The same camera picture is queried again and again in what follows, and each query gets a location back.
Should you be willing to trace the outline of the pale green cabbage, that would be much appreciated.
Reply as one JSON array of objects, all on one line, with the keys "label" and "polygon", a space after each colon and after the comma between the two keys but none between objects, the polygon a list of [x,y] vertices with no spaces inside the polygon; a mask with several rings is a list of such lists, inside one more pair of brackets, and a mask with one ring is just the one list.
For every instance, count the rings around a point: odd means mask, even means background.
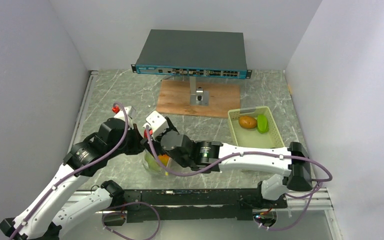
[{"label": "pale green cabbage", "polygon": [[162,170],[160,165],[154,159],[154,156],[152,154],[150,154],[149,152],[147,152],[144,156],[143,165],[144,165],[145,169],[148,170],[149,172],[157,173],[157,172],[161,172],[161,170]]}]

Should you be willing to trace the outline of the clear zip top bag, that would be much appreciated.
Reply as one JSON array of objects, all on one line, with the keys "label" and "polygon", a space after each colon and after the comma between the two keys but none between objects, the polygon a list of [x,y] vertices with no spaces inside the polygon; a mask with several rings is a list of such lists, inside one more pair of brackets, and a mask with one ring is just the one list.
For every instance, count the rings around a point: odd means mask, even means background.
[{"label": "clear zip top bag", "polygon": [[[158,158],[166,168],[171,167],[172,159],[168,155],[158,155]],[[142,165],[144,169],[151,174],[162,176],[169,175],[169,173],[157,163],[154,158],[154,155],[147,149],[145,149],[143,152]]]}]

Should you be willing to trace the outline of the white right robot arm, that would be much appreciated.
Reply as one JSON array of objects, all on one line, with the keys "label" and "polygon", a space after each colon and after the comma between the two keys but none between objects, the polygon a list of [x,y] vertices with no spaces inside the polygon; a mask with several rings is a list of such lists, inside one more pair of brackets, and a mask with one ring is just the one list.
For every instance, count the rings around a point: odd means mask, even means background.
[{"label": "white right robot arm", "polygon": [[151,153],[169,156],[190,173],[176,173],[179,177],[196,174],[246,170],[272,173],[255,194],[256,203],[269,207],[288,190],[308,192],[313,189],[310,164],[287,147],[240,147],[219,141],[193,141],[187,135],[171,129],[168,120],[160,115],[150,117],[144,124],[145,144]]}]

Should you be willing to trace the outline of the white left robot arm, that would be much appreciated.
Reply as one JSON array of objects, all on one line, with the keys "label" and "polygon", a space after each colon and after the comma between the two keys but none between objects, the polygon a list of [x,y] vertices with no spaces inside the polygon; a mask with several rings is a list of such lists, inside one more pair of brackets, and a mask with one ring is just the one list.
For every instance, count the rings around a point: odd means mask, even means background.
[{"label": "white left robot arm", "polygon": [[92,214],[92,207],[119,209],[124,203],[124,191],[112,180],[75,210],[65,210],[63,205],[112,158],[142,153],[142,139],[130,117],[107,119],[97,132],[71,147],[50,183],[22,213],[1,221],[1,232],[11,240],[57,240],[69,223],[82,214]]}]

